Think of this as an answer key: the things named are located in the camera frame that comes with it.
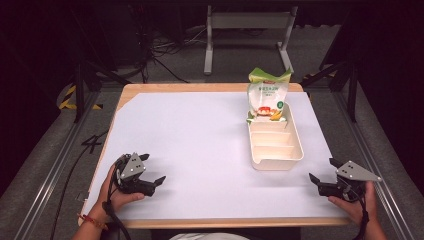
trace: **white tray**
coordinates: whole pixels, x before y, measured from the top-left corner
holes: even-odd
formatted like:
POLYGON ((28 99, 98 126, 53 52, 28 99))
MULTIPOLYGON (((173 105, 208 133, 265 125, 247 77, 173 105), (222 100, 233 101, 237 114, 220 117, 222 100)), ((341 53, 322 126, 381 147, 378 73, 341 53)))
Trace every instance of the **white tray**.
POLYGON ((252 166, 257 170, 290 170, 303 158, 296 124, 285 104, 287 122, 252 122, 249 124, 252 166))

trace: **aluminum rail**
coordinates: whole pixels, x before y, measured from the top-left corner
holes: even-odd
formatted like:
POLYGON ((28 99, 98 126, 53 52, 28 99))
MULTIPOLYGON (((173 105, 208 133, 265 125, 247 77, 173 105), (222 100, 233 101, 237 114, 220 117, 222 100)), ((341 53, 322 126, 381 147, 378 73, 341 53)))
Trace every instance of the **aluminum rail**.
MULTIPOLYGON (((90 109, 94 105, 98 95, 98 92, 88 93, 84 109, 90 109)), ((74 124, 71 130, 69 131, 69 134, 65 140, 65 143, 62 146, 62 149, 59 152, 59 155, 57 156, 52 168, 50 169, 46 180, 44 180, 44 183, 41 185, 41 188, 37 196, 35 197, 35 200, 29 212, 27 213, 24 221, 22 222, 21 227, 16 233, 16 236, 14 238, 15 240, 24 240, 30 238, 31 233, 37 225, 37 222, 40 219, 40 216, 43 213, 43 210, 56 186, 56 183, 60 178, 63 168, 66 166, 69 152, 75 142, 76 137, 78 136, 78 133, 84 125, 88 113, 89 111, 85 111, 78 123, 74 124)))
MULTIPOLYGON (((340 92, 334 92, 333 96, 334 96, 334 99, 336 100, 336 103, 339 109, 344 115, 344 118, 350 128, 350 131, 353 137, 355 138, 356 143, 358 144, 358 147, 364 158, 364 164, 366 165, 365 167, 367 167, 369 171, 373 172, 377 176, 380 176, 384 179, 384 177, 382 176, 376 164, 376 161, 373 155, 371 154, 370 149, 368 148, 366 144, 366 141, 364 139, 364 136, 360 128, 358 127, 357 124, 352 123, 351 121, 351 118, 346 110, 347 102, 345 98, 343 97, 343 94, 340 92)), ((396 231, 398 239, 415 240, 386 182, 382 181, 380 183, 376 183, 375 186, 376 186, 377 194, 383 204, 383 207, 385 208, 387 212, 387 215, 390 221, 392 222, 392 225, 394 227, 394 230, 396 231)))

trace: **food package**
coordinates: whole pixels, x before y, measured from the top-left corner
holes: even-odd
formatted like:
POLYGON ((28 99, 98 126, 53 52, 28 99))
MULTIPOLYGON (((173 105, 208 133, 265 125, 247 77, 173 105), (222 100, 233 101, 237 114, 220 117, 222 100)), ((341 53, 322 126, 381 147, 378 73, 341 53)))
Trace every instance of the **food package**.
POLYGON ((260 68, 249 74, 247 94, 250 110, 247 121, 285 122, 283 107, 289 88, 291 71, 288 69, 279 77, 272 76, 260 68))

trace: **green label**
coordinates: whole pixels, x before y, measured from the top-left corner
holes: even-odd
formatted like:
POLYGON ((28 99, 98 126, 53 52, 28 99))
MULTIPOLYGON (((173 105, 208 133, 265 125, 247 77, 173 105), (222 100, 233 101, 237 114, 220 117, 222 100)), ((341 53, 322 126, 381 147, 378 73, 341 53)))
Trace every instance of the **green label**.
POLYGON ((279 102, 277 103, 277 107, 278 107, 278 109, 282 109, 282 108, 283 108, 283 106, 284 106, 283 101, 279 101, 279 102))

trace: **white tabletop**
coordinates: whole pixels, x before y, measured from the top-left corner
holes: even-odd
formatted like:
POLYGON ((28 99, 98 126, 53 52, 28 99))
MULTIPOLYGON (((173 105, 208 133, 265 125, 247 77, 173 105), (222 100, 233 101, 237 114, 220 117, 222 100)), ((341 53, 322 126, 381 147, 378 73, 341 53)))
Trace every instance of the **white tabletop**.
POLYGON ((281 220, 281 225, 305 224, 292 221, 297 218, 311 219, 314 225, 321 222, 314 219, 327 219, 322 221, 327 225, 332 219, 346 219, 309 180, 308 173, 324 182, 335 182, 336 175, 307 94, 289 92, 286 101, 304 158, 289 171, 257 171, 251 165, 246 92, 138 94, 115 115, 82 213, 95 203, 113 162, 137 152, 150 154, 142 180, 166 179, 153 197, 118 213, 127 226, 133 220, 144 226, 149 221, 226 220, 254 225, 252 221, 270 219, 281 220))

